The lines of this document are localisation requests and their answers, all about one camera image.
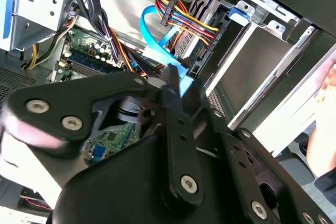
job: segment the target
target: orange wire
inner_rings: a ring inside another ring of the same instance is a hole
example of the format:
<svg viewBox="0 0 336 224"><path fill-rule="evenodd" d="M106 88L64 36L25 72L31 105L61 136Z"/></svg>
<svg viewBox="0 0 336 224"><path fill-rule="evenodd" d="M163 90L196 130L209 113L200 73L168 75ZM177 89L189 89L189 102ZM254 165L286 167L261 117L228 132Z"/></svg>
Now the orange wire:
<svg viewBox="0 0 336 224"><path fill-rule="evenodd" d="M203 37L201 37L200 35L194 33L193 31L188 30L187 28L180 26L179 24L173 23L173 22L167 22L168 24L172 25L172 26L178 26L179 28L181 28L184 31L187 31L188 33L198 37L199 39L201 39L207 46L209 45L209 42L206 41Z"/></svg>
<svg viewBox="0 0 336 224"><path fill-rule="evenodd" d="M159 12L159 9L158 9L158 7L157 7L156 5L155 5L155 8L156 8L156 10L157 10L157 12L158 12L160 18L162 18L163 16L162 16L161 13ZM188 32L188 33L191 33L192 35L194 35L194 36L198 37L199 39L201 39L207 46L209 45L209 42L207 42L206 39L204 39L204 38L201 37L200 35L194 33L193 31L190 31L190 30L188 30L187 28L185 28L185 27L183 27L183 26L181 26L181 25L179 25L179 24L173 23L173 22L167 22L167 23L170 24L170 25L172 25L172 26L178 26L178 27L181 28L182 30L184 30L184 31L186 31L186 32Z"/></svg>
<svg viewBox="0 0 336 224"><path fill-rule="evenodd" d="M134 72L134 70L132 68L132 65L131 65L131 62L128 60L127 55L126 55L124 49L122 48L121 43L120 43L117 35L114 33L114 31L112 30L112 28L110 28L110 30L111 30L111 33L112 33L113 37L115 38L115 41L117 42L117 45L118 45L119 51L121 53L121 56L122 56L122 58L124 60L124 63L129 67L129 69L131 70L131 72Z"/></svg>

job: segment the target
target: perforated metal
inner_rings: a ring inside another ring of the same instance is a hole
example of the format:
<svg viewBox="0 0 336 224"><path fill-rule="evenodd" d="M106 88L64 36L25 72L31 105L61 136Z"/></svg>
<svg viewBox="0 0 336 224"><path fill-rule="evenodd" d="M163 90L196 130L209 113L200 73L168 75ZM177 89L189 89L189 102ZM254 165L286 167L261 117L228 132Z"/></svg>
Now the perforated metal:
<svg viewBox="0 0 336 224"><path fill-rule="evenodd" d="M0 68L0 109L9 93L17 88L28 87L35 83L35 80L17 74L8 69Z"/></svg>

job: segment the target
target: screw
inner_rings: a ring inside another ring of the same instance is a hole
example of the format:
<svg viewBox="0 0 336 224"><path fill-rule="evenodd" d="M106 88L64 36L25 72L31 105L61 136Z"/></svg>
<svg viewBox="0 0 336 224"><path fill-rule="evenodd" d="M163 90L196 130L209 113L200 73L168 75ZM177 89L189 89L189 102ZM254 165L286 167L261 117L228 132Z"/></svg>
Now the screw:
<svg viewBox="0 0 336 224"><path fill-rule="evenodd" d="M307 212L303 212L302 214L309 224L315 224L315 221Z"/></svg>
<svg viewBox="0 0 336 224"><path fill-rule="evenodd" d="M257 201L252 201L251 203L253 212L262 220L267 219L267 213L262 204Z"/></svg>
<svg viewBox="0 0 336 224"><path fill-rule="evenodd" d="M195 194L197 192L196 181L188 175L184 175L181 178L181 185L184 188L184 190L186 190L190 194Z"/></svg>
<svg viewBox="0 0 336 224"><path fill-rule="evenodd" d="M216 116L218 116L219 118L221 118L221 117L222 117L222 114L221 114L219 111L217 111L217 110L214 110L214 113L215 113L215 115L216 115Z"/></svg>
<svg viewBox="0 0 336 224"><path fill-rule="evenodd" d="M77 131L80 128L82 128L83 123L81 119L75 117L75 116L67 116L63 118L62 125L64 128L71 130L71 131Z"/></svg>
<svg viewBox="0 0 336 224"><path fill-rule="evenodd" d="M36 114L42 114L50 109L47 102L43 100L31 100L27 102L26 108L28 111Z"/></svg>
<svg viewBox="0 0 336 224"><path fill-rule="evenodd" d="M143 81L139 78L134 79L138 84L144 85Z"/></svg>
<svg viewBox="0 0 336 224"><path fill-rule="evenodd" d="M168 90L173 93L173 94L176 94L175 90L173 90L172 88L168 88Z"/></svg>
<svg viewBox="0 0 336 224"><path fill-rule="evenodd" d="M323 216L321 216L321 215L319 215L319 221L320 221L322 224L328 224L328 222L326 221L326 219L325 219Z"/></svg>
<svg viewBox="0 0 336 224"><path fill-rule="evenodd" d="M246 136L246 137L248 137L248 138L251 137L251 134L250 134L248 131L246 131L246 130L241 130L241 132L243 133L244 136Z"/></svg>

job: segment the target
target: red wire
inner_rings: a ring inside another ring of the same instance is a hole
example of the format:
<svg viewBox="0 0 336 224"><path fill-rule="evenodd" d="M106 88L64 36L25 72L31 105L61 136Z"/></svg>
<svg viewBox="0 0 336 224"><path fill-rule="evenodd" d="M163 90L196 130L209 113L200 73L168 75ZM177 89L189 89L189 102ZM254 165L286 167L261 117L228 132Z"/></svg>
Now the red wire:
<svg viewBox="0 0 336 224"><path fill-rule="evenodd" d="M161 3L160 1L156 1L156 3L157 3L163 10L165 10L165 7L162 5L162 3ZM172 14L172 16L175 17L175 18L178 18L179 20L181 20L182 23L187 23L187 24L190 25L193 29L195 29L196 31L198 31L199 33L204 34L204 35L206 35L206 36L209 36L211 39L215 38L215 36L214 36L213 34L210 34L210 33L206 32L206 31L203 31L203 30L199 29L198 27L194 26L192 23L187 22L187 21L181 19L180 17L176 16L175 14Z"/></svg>
<svg viewBox="0 0 336 224"><path fill-rule="evenodd" d="M39 205L39 204L36 204L36 203L30 201L29 199L25 199L25 201L27 201L29 204L31 204L31 205L33 205L35 207L40 207L40 208L44 208L44 209L47 209L47 210L51 210L51 208L45 207L45 206L42 206L42 205Z"/></svg>

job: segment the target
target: green circuit board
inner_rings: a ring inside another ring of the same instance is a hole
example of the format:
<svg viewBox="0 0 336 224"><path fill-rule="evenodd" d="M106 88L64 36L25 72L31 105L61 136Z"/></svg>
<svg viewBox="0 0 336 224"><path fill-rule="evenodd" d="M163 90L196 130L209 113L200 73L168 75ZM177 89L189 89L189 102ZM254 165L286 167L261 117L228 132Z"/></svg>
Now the green circuit board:
<svg viewBox="0 0 336 224"><path fill-rule="evenodd" d="M118 130L105 132L93 140L89 140L84 150L84 158L96 163L135 143L139 139L139 134L140 126L133 123L127 123ZM97 146L105 148L101 157L94 155Z"/></svg>
<svg viewBox="0 0 336 224"><path fill-rule="evenodd" d="M107 45L105 42L97 40L84 31L75 28L71 30L70 37L70 43L67 44L69 51L77 50L93 58L96 54L93 47L95 43L99 42L102 46ZM58 68L55 82L72 81L86 77L82 73L74 71L71 67L64 66ZM133 123L126 123L117 130L104 132L87 142L84 149L84 159L88 161L89 165L95 164L136 142L139 139L139 135L140 126Z"/></svg>

